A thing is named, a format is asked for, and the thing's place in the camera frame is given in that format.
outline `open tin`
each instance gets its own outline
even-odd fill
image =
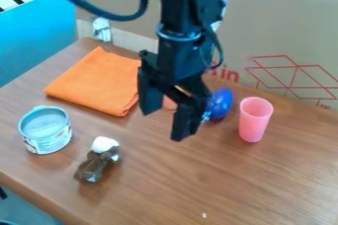
[[[62,149],[72,137],[68,113],[58,107],[33,108],[21,118],[18,129],[26,148],[40,155]]]

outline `cardboard box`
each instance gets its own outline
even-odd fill
[[[89,0],[132,13],[138,0]],[[91,35],[93,15],[77,12],[78,35]],[[228,0],[218,37],[226,65],[212,74],[258,89],[338,109],[338,0]],[[129,23],[112,22],[113,43],[157,50],[159,1]]]

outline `pink plastic cup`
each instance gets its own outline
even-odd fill
[[[249,97],[239,105],[239,135],[247,142],[262,139],[274,107],[267,100]]]

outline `orange towel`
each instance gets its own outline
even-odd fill
[[[137,102],[139,65],[139,60],[97,47],[43,91],[104,113],[125,116]]]

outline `table surface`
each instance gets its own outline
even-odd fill
[[[338,114],[238,84],[231,114],[207,122],[182,142],[169,140],[172,112],[118,118],[62,100],[42,89],[86,53],[112,45],[81,39],[0,89],[0,185],[65,224],[338,224]],[[260,96],[275,106],[264,139],[237,135],[238,101]],[[66,109],[73,141],[59,152],[29,153],[17,131],[37,105]],[[73,180],[96,136],[121,143],[121,162],[96,184]]]

